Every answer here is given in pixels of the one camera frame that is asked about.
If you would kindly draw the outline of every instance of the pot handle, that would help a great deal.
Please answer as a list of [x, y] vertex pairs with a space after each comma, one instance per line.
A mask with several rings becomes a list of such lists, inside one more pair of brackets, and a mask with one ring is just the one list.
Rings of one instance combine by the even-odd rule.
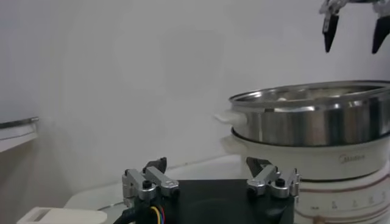
[[247, 152], [247, 147], [243, 143], [237, 141], [231, 135], [221, 138], [220, 143], [224, 148], [225, 152], [229, 154], [243, 155], [246, 154]]
[[226, 110], [219, 114], [214, 114], [214, 118], [222, 124], [230, 124], [232, 126], [241, 126], [247, 123], [246, 115], [244, 113]]

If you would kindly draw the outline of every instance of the metal gripper jaw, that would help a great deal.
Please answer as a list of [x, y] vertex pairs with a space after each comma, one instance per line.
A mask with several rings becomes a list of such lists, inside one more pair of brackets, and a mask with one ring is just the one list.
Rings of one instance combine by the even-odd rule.
[[324, 35], [326, 53], [329, 53], [333, 40], [335, 39], [338, 23], [338, 15], [329, 14], [325, 16], [324, 25], [322, 26], [322, 34]]
[[379, 15], [372, 40], [372, 53], [376, 54], [390, 33], [390, 1], [375, 2], [374, 11]]
[[338, 13], [347, 4], [348, 0], [325, 0], [319, 13], [325, 14], [322, 34], [324, 35], [325, 51], [328, 53], [335, 39], [337, 25], [339, 23]]

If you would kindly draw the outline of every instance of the screw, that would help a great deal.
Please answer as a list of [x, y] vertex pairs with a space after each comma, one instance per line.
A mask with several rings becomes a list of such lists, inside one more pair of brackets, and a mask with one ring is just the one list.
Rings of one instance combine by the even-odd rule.
[[276, 185], [277, 187], [284, 187], [285, 184], [286, 184], [286, 182], [285, 182], [283, 179], [281, 179], [281, 178], [278, 178], [278, 179], [275, 181], [275, 185]]
[[152, 182], [150, 180], [144, 180], [142, 182], [142, 188], [143, 189], [149, 189], [152, 187]]

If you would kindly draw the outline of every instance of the cable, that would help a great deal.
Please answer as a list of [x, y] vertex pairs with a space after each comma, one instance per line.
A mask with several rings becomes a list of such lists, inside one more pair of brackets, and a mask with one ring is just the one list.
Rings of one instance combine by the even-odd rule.
[[160, 218], [161, 218], [161, 224], [164, 224], [164, 218], [163, 218], [162, 213], [160, 213]]
[[162, 206], [158, 207], [160, 209], [161, 215], [163, 216], [163, 224], [165, 223], [165, 212]]
[[161, 219], [160, 219], [160, 212], [155, 206], [152, 206], [151, 209], [153, 209], [156, 212], [157, 215], [157, 224], [161, 224]]

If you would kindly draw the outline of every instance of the metal bracket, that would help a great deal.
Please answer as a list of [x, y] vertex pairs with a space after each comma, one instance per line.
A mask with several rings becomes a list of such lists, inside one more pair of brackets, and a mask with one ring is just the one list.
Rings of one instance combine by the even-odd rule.
[[122, 176], [124, 203], [135, 197], [151, 201], [156, 197], [156, 185], [142, 176], [136, 169], [125, 170]]
[[161, 193], [165, 197], [177, 197], [180, 194], [179, 182], [172, 180], [161, 173], [156, 167], [147, 167], [145, 177], [160, 186]]
[[296, 169], [283, 172], [280, 177], [271, 183], [271, 193], [277, 198], [287, 198], [299, 194], [299, 174]]
[[257, 176], [247, 180], [248, 194], [250, 197], [257, 197], [265, 194], [266, 187], [270, 181], [279, 177], [280, 173], [272, 165], [266, 166]]

